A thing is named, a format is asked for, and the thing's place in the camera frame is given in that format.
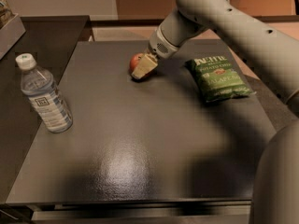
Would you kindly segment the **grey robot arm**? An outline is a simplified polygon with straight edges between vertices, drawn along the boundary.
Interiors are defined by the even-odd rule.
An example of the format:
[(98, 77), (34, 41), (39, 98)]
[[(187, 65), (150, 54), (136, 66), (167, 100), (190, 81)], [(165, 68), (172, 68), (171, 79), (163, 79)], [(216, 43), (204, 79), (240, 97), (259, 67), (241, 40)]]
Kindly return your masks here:
[[(230, 0), (176, 0), (176, 8), (151, 35), (131, 72), (137, 80), (206, 30), (246, 64), (255, 78), (299, 112), (299, 42), (238, 10)], [(299, 224), (299, 122), (278, 131), (265, 147), (254, 181), (249, 224)]]

